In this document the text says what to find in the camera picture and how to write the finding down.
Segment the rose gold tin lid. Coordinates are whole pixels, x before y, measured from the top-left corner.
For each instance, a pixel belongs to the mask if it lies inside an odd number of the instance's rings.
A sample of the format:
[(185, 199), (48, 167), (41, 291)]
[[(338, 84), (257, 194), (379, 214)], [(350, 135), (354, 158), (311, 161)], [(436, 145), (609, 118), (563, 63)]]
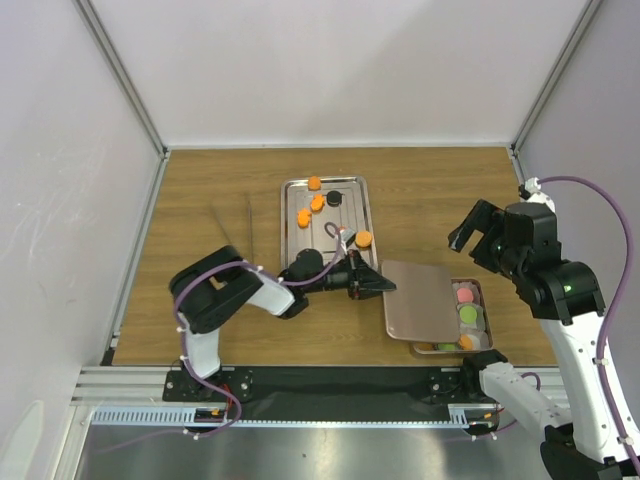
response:
[(415, 343), (455, 343), (460, 335), (456, 297), (444, 266), (385, 260), (381, 273), (396, 285), (383, 294), (387, 334)]

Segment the pink sandwich cookie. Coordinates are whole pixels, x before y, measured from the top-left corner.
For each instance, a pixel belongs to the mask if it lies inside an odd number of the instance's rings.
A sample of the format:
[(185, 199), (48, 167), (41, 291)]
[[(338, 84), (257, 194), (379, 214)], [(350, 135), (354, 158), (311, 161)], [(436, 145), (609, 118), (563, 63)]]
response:
[(474, 301), (474, 293), (468, 287), (460, 287), (456, 290), (456, 297), (460, 304), (472, 303)]

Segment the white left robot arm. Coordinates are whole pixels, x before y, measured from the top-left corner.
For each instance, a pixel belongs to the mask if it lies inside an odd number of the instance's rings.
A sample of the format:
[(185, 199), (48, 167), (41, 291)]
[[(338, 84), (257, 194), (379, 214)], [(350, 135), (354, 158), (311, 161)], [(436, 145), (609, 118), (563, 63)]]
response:
[(315, 249), (304, 249), (273, 276), (227, 245), (183, 269), (168, 286), (181, 335), (185, 388), (198, 400), (220, 388), (220, 330), (242, 307), (291, 319), (309, 305), (311, 293), (344, 290), (352, 300), (366, 300), (396, 290), (356, 250), (338, 247), (325, 262)]

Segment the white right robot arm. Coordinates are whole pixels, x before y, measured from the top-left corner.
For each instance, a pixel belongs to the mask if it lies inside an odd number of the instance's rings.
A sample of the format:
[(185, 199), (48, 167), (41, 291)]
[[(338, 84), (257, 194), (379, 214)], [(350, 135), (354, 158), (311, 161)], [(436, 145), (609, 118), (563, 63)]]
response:
[(500, 208), (480, 199), (448, 236), (461, 251), (474, 232), (474, 263), (510, 280), (551, 343), (568, 408), (528, 383), (497, 350), (463, 361), (460, 388), (474, 402), (488, 397), (540, 442), (553, 479), (624, 479), (639, 474), (639, 427), (629, 410), (608, 344), (617, 309), (606, 303), (594, 271), (562, 255), (553, 200), (536, 177), (520, 200)]

